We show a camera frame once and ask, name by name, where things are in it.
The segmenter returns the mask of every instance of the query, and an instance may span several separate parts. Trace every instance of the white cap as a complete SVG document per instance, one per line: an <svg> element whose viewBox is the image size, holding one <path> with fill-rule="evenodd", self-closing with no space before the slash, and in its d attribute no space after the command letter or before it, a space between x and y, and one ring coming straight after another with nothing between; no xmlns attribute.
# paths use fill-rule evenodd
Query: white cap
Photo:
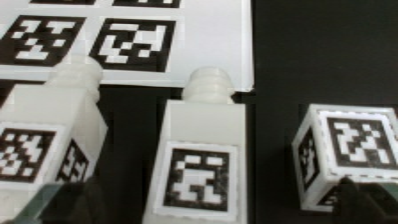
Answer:
<svg viewBox="0 0 398 224"><path fill-rule="evenodd" d="M205 67L193 71L182 89L182 100L202 103L232 103L234 88L225 71Z"/></svg>
<svg viewBox="0 0 398 224"><path fill-rule="evenodd" d="M95 60L83 55L70 55L54 65L49 79L44 85L60 87L83 87L88 90L92 99L99 100L99 82L102 68Z"/></svg>

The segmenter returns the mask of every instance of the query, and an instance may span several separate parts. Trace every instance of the marker cube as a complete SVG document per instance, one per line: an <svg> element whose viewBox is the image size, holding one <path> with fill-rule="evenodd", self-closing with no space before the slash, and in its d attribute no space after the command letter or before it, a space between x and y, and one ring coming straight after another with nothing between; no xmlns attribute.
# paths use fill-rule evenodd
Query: marker cube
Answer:
<svg viewBox="0 0 398 224"><path fill-rule="evenodd" d="M398 182L392 108L310 105L293 140L300 206L332 211L335 185Z"/></svg>

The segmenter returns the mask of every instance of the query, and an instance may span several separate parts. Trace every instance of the black square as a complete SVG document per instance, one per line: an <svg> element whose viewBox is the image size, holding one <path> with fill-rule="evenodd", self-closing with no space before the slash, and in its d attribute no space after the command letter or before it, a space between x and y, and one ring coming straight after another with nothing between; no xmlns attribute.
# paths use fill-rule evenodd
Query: black square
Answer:
<svg viewBox="0 0 398 224"><path fill-rule="evenodd" d="M189 177L195 177L191 174L205 177L202 183L189 182ZM227 183L229 153L172 149L163 205L227 211Z"/></svg>
<svg viewBox="0 0 398 224"><path fill-rule="evenodd" d="M95 0L31 0L35 4L94 5Z"/></svg>
<svg viewBox="0 0 398 224"><path fill-rule="evenodd" d="M165 72L173 24L159 20L104 20L90 50L104 69Z"/></svg>
<svg viewBox="0 0 398 224"><path fill-rule="evenodd" d="M83 155L78 144L74 140L70 140L54 181L62 182L83 181L86 168L88 168L88 160Z"/></svg>
<svg viewBox="0 0 398 224"><path fill-rule="evenodd" d="M380 120L326 118L337 165L398 169Z"/></svg>
<svg viewBox="0 0 398 224"><path fill-rule="evenodd" d="M298 146L298 161L300 161L300 171L301 171L301 183L303 191L307 190L316 176L319 174L319 164L317 164L317 155L316 155L316 145L312 130L309 128L300 146Z"/></svg>
<svg viewBox="0 0 398 224"><path fill-rule="evenodd" d="M69 51L85 18L19 16L0 40L0 64L53 66Z"/></svg>
<svg viewBox="0 0 398 224"><path fill-rule="evenodd" d="M0 181L33 182L53 137L53 131L3 129L0 136Z"/></svg>
<svg viewBox="0 0 398 224"><path fill-rule="evenodd" d="M181 0L115 0L113 6L179 8Z"/></svg>

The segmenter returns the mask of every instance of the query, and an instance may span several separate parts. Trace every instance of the black table surface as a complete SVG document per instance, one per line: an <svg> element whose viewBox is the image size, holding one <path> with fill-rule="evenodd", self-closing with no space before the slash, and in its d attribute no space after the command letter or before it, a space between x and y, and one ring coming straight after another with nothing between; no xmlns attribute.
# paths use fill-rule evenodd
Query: black table surface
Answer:
<svg viewBox="0 0 398 224"><path fill-rule="evenodd" d="M398 104L398 1L252 1L255 88L248 105L250 224L328 224L298 209L289 143L310 103ZM5 97L14 82L0 82ZM138 224L165 100L181 89L101 86L108 141L97 174L111 223Z"/></svg>

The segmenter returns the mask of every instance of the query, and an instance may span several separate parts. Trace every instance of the white border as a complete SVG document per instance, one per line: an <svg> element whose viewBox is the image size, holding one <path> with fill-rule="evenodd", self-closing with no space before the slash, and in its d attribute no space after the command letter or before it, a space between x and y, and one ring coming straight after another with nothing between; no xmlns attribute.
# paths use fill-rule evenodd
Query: white border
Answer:
<svg viewBox="0 0 398 224"><path fill-rule="evenodd" d="M165 186L166 186L166 177L170 170L170 156L172 149L182 148L193 151L211 151L229 153L229 189L227 189L227 212L209 211L204 209L189 209L163 206L163 194L165 194ZM202 143L188 143L177 141L166 141L165 144L165 156L161 161L161 173L159 173L159 181L157 181L157 191L154 198L154 209L152 212L157 215L172 215L175 217L186 217L195 219L205 219L211 221L234 221L236 220L236 206L237 206L237 188L236 188L236 179L237 179L237 160L236 160L236 152L237 147L230 145L214 145Z"/></svg>

